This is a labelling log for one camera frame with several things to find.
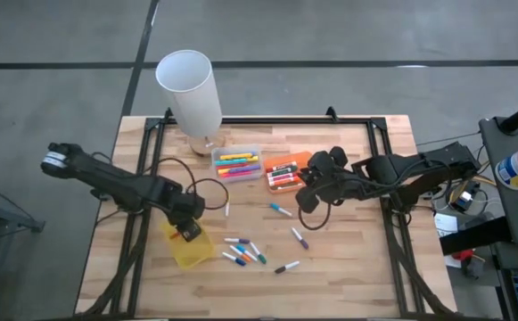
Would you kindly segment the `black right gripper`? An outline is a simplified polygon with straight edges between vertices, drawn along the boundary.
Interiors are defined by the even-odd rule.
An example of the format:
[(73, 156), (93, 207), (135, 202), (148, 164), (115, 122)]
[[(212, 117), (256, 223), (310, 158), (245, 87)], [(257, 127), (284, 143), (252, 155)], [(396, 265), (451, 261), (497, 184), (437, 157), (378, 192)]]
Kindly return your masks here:
[(302, 211), (311, 213), (320, 202), (338, 206), (343, 200), (360, 198), (361, 183), (354, 180), (353, 172), (345, 169), (347, 163), (345, 151), (339, 146), (312, 155), (298, 173), (305, 184), (296, 193)]

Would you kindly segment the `magenta whiteboard marker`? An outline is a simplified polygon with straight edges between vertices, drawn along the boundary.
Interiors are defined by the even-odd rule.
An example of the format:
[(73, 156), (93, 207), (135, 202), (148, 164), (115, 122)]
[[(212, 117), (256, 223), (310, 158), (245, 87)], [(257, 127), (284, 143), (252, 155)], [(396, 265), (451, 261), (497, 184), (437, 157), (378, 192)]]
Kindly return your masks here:
[(285, 181), (285, 180), (289, 180), (289, 179), (293, 180), (297, 176), (298, 175), (296, 172), (292, 172), (292, 173), (284, 173), (284, 174), (281, 174), (278, 176), (268, 176), (267, 179), (270, 184), (273, 184), (274, 182), (278, 182), (278, 181)]

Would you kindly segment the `green whiteboard marker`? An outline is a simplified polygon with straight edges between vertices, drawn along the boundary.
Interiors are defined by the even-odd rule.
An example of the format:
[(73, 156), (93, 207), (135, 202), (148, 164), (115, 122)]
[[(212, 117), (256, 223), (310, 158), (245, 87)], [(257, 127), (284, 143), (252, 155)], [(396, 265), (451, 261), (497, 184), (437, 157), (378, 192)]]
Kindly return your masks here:
[(278, 176), (282, 176), (282, 175), (287, 175), (287, 174), (294, 173), (297, 169), (298, 168), (296, 166), (290, 166), (290, 167), (287, 167), (284, 169), (279, 169), (279, 170), (269, 172), (267, 174), (267, 176), (268, 177), (278, 177)]

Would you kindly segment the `red whiteboard marker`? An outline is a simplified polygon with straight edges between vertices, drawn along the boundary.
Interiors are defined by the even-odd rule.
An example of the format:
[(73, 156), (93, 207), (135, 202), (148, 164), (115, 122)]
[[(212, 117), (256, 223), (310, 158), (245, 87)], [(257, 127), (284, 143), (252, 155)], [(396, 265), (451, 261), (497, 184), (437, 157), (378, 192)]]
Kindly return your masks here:
[(296, 165), (297, 165), (296, 161), (291, 161), (291, 162), (287, 162), (287, 163), (283, 163), (283, 164), (278, 164), (278, 165), (276, 165), (274, 167), (267, 168), (266, 172), (267, 173), (271, 173), (271, 172), (274, 172), (274, 171), (291, 168), (291, 167), (296, 166)]

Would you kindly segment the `yellow plastic bin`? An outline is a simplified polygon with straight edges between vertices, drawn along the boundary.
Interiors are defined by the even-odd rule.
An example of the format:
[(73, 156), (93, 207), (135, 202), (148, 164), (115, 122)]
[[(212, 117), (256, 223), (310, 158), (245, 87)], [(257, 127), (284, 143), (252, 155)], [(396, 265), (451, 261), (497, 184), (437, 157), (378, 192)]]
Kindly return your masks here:
[(201, 234), (190, 243), (186, 242), (182, 235), (173, 240), (169, 239), (177, 230), (166, 220), (160, 224), (160, 230), (164, 234), (164, 241), (172, 257), (183, 270), (193, 268), (215, 254), (214, 242), (203, 227)]

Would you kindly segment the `light-blue-capped white marker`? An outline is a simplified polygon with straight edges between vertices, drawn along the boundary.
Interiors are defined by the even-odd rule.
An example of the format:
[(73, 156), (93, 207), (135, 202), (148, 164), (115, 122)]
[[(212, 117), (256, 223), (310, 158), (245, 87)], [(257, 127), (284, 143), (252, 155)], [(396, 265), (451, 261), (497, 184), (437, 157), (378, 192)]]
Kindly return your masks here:
[(249, 251), (247, 251), (242, 245), (237, 244), (235, 246), (235, 248), (237, 248), (241, 253), (243, 253), (244, 255), (248, 256), (249, 258), (251, 258), (255, 262), (258, 262), (258, 259), (255, 256), (253, 256)]

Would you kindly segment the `black-capped white marker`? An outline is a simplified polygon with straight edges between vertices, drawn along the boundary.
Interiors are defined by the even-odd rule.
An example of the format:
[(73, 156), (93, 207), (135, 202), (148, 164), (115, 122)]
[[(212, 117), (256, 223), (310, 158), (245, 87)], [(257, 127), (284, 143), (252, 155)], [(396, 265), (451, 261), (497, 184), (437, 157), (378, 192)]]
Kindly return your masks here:
[(282, 274), (283, 272), (285, 272), (286, 270), (288, 269), (292, 269), (296, 266), (298, 266), (300, 264), (300, 262), (297, 260), (297, 261), (293, 261), (291, 263), (288, 263), (288, 264), (285, 264), (281, 267), (278, 267), (276, 270), (275, 270), (275, 273), (276, 274)]

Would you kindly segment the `orange plastic bin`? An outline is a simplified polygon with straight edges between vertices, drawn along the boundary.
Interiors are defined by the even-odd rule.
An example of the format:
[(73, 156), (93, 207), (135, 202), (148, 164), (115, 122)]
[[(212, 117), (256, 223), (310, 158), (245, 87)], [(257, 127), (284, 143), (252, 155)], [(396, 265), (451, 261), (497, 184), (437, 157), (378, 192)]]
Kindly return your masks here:
[[(267, 170), (267, 168), (274, 167), (278, 164), (296, 161), (297, 162), (296, 167), (298, 169), (295, 172), (297, 173), (297, 175), (299, 177), (300, 170), (307, 167), (307, 162), (310, 157), (311, 157), (310, 152), (298, 152), (298, 153), (292, 153), (292, 154), (287, 154), (287, 155), (283, 155), (283, 156), (276, 156), (276, 157), (267, 158), (264, 161), (264, 166), (265, 166), (265, 170)], [(288, 185), (283, 185), (283, 186), (278, 186), (278, 187), (270, 187), (268, 179), (267, 179), (267, 174), (268, 173), (266, 172), (267, 187), (268, 187), (268, 191), (272, 194), (294, 192), (304, 186), (304, 182), (301, 180), (301, 183), (298, 183), (298, 184), (288, 184)]]

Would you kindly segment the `clear plastic bin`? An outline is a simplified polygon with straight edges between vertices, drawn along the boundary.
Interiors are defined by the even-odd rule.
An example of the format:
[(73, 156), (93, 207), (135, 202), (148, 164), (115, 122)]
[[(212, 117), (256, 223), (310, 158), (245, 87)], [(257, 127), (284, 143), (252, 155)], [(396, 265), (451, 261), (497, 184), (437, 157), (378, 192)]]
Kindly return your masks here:
[[(249, 162), (248, 165), (260, 165), (260, 170), (254, 170), (252, 171), (252, 175), (248, 175), (245, 177), (230, 177), (230, 178), (221, 178), (219, 177), (218, 170), (216, 169), (216, 165), (214, 164), (216, 161), (219, 161), (219, 157), (221, 155), (227, 155), (227, 154), (237, 154), (237, 153), (246, 153), (246, 152), (252, 152), (255, 156), (259, 156), (258, 161)], [(213, 177), (217, 180), (221, 181), (222, 183), (233, 183), (233, 182), (239, 182), (239, 181), (245, 181), (245, 180), (255, 180), (259, 179), (263, 175), (264, 166), (262, 163), (262, 149), (257, 144), (247, 144), (247, 145), (230, 145), (226, 147), (219, 147), (215, 148), (211, 152), (211, 170), (213, 173)]]

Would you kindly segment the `white paper sheet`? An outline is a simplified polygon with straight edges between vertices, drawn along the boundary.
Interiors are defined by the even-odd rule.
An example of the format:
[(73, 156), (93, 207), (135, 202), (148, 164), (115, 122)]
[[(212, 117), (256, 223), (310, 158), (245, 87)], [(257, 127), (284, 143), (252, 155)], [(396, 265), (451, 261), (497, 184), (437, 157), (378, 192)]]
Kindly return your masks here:
[(434, 224), (439, 237), (458, 232), (458, 221), (454, 216), (436, 213), (434, 216)]

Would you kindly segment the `small power device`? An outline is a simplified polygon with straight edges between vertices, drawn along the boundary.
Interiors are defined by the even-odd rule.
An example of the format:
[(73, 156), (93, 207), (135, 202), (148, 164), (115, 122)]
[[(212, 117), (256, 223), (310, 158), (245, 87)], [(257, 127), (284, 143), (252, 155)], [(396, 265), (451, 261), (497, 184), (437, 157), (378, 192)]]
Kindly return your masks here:
[(472, 190), (471, 192), (468, 191), (461, 191), (458, 192), (457, 190), (454, 190), (449, 193), (448, 195), (448, 206), (452, 210), (456, 210), (459, 212), (465, 212), (469, 210), (472, 203), (475, 201), (475, 196), (477, 195), (476, 190)]

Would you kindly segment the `grey cart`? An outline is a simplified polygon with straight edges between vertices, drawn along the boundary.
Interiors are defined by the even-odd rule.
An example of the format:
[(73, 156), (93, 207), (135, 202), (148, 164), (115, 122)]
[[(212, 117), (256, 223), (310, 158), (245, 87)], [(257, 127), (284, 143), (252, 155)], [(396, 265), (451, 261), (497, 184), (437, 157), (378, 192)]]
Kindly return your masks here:
[[(479, 128), (487, 150), (490, 172), (495, 176), (496, 165), (505, 157), (518, 152), (518, 134), (516, 136), (503, 134), (494, 119), (480, 120)], [(497, 189), (512, 240), (518, 244), (518, 190), (508, 188), (499, 180), (497, 180)]]

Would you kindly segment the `black metal table frame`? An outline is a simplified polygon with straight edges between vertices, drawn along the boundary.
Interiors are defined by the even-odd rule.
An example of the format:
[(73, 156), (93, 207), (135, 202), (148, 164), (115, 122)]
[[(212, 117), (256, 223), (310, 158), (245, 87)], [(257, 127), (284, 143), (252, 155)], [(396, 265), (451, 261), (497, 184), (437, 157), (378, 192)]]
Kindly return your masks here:
[[(316, 152), (341, 146), (351, 161), (384, 153), (382, 136), (391, 137), (393, 151), (416, 153), (408, 116), (340, 116), (334, 123), (329, 116), (240, 118), (221, 128), (227, 144), (258, 144), (265, 158), (295, 152)], [(145, 123), (150, 117), (125, 117), (112, 155), (116, 166), (136, 171)], [(164, 125), (160, 135), (160, 157), (184, 161), (196, 178), (213, 177), (211, 160), (195, 156), (187, 137), (175, 124)], [(383, 215), (376, 199), (349, 201), (332, 209), (329, 223), (316, 232), (300, 227), (295, 218), (297, 204), (291, 193), (271, 194), (266, 179), (226, 184), (230, 193), (230, 215), (223, 210), (206, 211), (201, 218), (215, 245), (215, 254), (197, 266), (183, 270), (177, 266), (164, 241), (160, 224), (166, 220), (159, 210), (151, 214), (149, 234), (137, 286), (132, 298), (133, 271), (127, 275), (118, 308), (124, 317), (273, 319), (399, 317), (399, 304), (391, 273), (391, 260), (384, 232)], [(276, 203), (292, 213), (288, 217), (269, 204)], [(75, 312), (94, 305), (116, 274), (126, 229), (127, 243), (135, 242), (142, 220), (124, 213), (106, 219), (93, 234), (86, 272)], [(309, 245), (305, 250), (291, 227)], [(456, 303), (441, 256), (432, 213), (417, 208), (409, 226), (415, 261), (423, 279), (449, 309)], [(224, 238), (241, 237), (255, 242), (267, 257), (245, 267), (221, 256), (234, 255)], [(282, 274), (275, 270), (293, 261), (300, 264)]]

